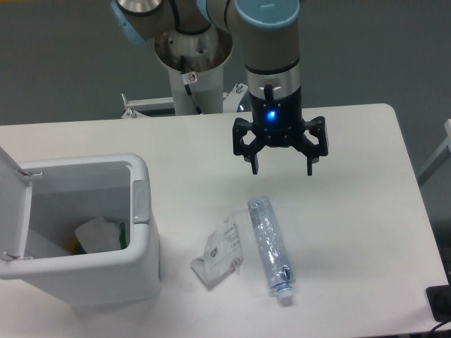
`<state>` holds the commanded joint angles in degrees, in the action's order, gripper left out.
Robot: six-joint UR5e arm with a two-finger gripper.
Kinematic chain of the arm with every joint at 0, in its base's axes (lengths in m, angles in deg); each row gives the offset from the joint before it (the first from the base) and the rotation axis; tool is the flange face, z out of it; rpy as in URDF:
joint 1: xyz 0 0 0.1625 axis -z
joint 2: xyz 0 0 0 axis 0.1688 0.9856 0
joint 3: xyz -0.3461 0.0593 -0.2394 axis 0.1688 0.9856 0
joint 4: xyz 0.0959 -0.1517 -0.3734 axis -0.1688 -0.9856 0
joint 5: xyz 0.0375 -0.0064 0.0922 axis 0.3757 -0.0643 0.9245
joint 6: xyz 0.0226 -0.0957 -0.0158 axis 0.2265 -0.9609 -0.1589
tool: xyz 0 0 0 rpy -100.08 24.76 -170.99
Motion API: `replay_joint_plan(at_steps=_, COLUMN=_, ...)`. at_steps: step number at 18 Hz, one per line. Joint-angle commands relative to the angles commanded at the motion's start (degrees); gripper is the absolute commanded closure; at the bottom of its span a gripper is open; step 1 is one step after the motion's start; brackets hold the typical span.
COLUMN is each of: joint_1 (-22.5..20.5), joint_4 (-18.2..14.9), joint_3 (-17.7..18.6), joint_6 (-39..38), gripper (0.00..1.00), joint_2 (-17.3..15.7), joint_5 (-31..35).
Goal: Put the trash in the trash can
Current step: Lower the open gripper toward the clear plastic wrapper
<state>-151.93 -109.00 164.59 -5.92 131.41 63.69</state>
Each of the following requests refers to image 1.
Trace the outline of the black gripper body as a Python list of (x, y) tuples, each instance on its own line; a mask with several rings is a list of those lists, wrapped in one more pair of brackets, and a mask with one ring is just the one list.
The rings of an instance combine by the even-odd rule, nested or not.
[(298, 148), (302, 140), (300, 69), (258, 73), (246, 70), (255, 138), (250, 149)]

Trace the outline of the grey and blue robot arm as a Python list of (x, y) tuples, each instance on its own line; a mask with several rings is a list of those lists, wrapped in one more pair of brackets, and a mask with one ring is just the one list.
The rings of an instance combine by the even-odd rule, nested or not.
[(223, 65), (242, 44), (252, 119), (237, 118), (233, 152), (257, 169), (264, 147), (292, 147), (312, 165), (328, 154), (324, 117), (301, 108), (298, 1), (112, 1), (134, 43), (154, 41), (178, 115), (223, 108)]

